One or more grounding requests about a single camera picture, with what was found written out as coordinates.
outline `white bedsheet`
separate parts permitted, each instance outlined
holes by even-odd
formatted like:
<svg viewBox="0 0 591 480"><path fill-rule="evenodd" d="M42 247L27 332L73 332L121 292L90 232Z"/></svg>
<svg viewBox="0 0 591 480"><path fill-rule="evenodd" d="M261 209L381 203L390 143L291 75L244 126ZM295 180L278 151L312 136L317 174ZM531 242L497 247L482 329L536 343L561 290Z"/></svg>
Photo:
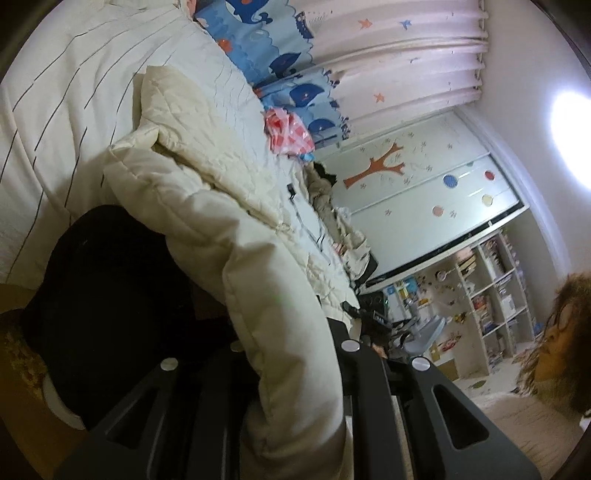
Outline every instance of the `white bedsheet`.
<svg viewBox="0 0 591 480"><path fill-rule="evenodd" d="M276 176L300 245L345 281L332 239L301 190L301 166L271 154L259 100L211 37L174 7L64 0L0 87L0 282L36 288L66 228L115 202L103 182L105 148L137 126L141 74L163 64L213 99L251 157ZM293 204L288 183L298 191Z"/></svg>

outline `white comforter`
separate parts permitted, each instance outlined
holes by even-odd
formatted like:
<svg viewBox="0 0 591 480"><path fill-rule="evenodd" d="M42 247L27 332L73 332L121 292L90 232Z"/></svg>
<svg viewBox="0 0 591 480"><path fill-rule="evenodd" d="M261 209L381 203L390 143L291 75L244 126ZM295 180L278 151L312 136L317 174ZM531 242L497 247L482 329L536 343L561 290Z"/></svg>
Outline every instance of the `white comforter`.
<svg viewBox="0 0 591 480"><path fill-rule="evenodd" d="M261 377L242 477L348 477L340 375L314 295L336 311L354 299L346 282L298 245L274 176L201 88L172 67L149 67L141 106L139 128L111 148L105 177L127 211L166 235L193 281L226 304Z"/></svg>

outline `light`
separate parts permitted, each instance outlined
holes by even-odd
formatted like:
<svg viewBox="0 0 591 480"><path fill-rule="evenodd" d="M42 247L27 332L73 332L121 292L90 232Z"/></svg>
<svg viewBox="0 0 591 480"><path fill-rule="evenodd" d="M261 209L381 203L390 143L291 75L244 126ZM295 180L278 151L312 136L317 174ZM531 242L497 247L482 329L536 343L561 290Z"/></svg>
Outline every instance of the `light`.
<svg viewBox="0 0 591 480"><path fill-rule="evenodd" d="M552 108L551 128L564 162L591 189L591 99L574 92L559 95Z"/></svg>

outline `bed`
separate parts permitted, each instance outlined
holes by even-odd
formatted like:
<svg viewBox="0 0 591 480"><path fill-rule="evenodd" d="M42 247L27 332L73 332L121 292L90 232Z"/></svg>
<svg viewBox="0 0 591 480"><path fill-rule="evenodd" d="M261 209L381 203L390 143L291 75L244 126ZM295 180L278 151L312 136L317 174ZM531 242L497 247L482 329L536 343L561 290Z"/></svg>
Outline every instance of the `bed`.
<svg viewBox="0 0 591 480"><path fill-rule="evenodd" d="M268 188L252 196L252 210L216 172L196 170L190 155L162 142L162 129L158 145L139 145L154 120L142 90L171 77L190 83L191 99L203 100L215 128L231 132L228 143L252 162L245 174ZM325 318L358 335L340 308L358 303L307 201L302 165L270 152L262 106L222 49L174 5L64 0L33 31L0 90L0 282L36 288L72 222L97 205L123 204L166 235L180 267L226 303L261 376L261 405L247 419L252 478L261 473L257 456L269 478L346 478L340 374ZM141 150L141 165L132 150ZM269 215L280 219L274 228L256 214L268 198L277 207Z"/></svg>
<svg viewBox="0 0 591 480"><path fill-rule="evenodd" d="M200 85L249 156L271 172L298 243L346 289L332 240L307 202L302 165L269 151L260 102L181 10L62 2L33 32L28 51L35 55L19 55L1 87L2 283L36 288L64 230L90 208L115 201L102 171L106 147L137 126L147 66L166 65Z"/></svg>

